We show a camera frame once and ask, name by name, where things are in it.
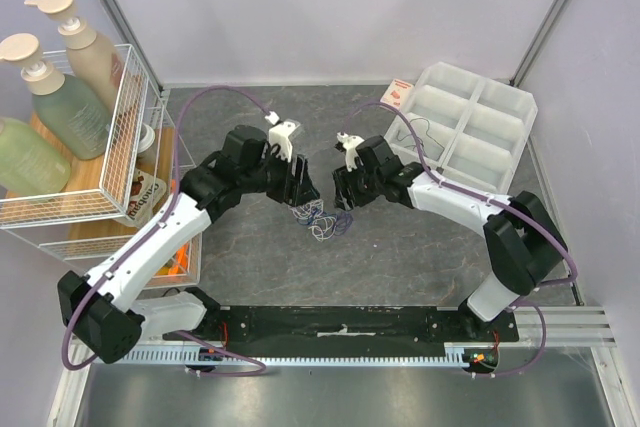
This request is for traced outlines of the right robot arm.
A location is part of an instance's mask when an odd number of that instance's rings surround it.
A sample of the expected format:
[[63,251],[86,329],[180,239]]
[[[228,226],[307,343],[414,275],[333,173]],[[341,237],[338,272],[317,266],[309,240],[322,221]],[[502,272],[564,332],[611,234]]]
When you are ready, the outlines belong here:
[[404,164],[381,136],[362,139],[340,133],[344,166],[333,173],[335,203],[344,210],[379,197],[409,209],[434,213],[481,236],[491,271],[459,305],[458,328],[483,339],[508,307],[545,283],[568,252],[541,200],[523,191],[492,195],[436,175],[419,162]]

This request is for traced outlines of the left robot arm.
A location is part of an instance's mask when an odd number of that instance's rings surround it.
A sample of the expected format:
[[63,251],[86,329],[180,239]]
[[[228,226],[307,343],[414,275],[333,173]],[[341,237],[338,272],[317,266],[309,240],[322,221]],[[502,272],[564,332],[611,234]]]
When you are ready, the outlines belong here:
[[125,357],[148,337],[186,331],[208,340],[219,329],[216,303],[197,289],[140,299],[143,288],[180,247],[204,232],[247,194],[290,207],[318,198],[306,158],[295,153],[298,122],[268,131],[240,125],[223,147],[188,170],[158,213],[108,259],[84,275],[67,272],[57,290],[66,331],[104,363]]

